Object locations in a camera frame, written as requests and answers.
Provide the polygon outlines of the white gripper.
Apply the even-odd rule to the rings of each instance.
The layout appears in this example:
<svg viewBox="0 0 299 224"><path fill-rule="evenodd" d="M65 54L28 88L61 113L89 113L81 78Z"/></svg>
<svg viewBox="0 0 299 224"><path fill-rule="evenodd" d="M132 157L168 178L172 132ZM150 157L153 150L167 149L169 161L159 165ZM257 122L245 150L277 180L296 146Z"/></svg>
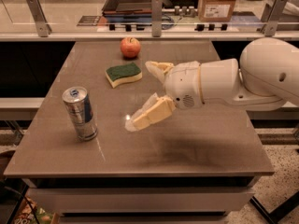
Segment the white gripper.
<svg viewBox="0 0 299 224"><path fill-rule="evenodd" d="M127 131L140 131L167 119L176 107L189 109L203 105L199 89L199 62L180 63L174 66L172 63L147 61L145 65L148 71L164 84L167 95L159 97L157 93L152 94L146 103L125 122Z"/></svg>

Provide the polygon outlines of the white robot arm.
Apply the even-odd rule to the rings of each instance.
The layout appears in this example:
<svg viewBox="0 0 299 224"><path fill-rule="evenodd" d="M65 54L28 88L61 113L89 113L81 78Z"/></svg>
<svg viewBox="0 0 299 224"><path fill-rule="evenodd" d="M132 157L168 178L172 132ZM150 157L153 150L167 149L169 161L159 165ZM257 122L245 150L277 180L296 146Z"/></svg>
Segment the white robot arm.
<svg viewBox="0 0 299 224"><path fill-rule="evenodd" d="M146 62L164 85L125 122L136 132L170 117L177 109L222 104L248 111L271 111L290 102L299 105L299 50L271 37L245 46L240 58L216 62Z"/></svg>

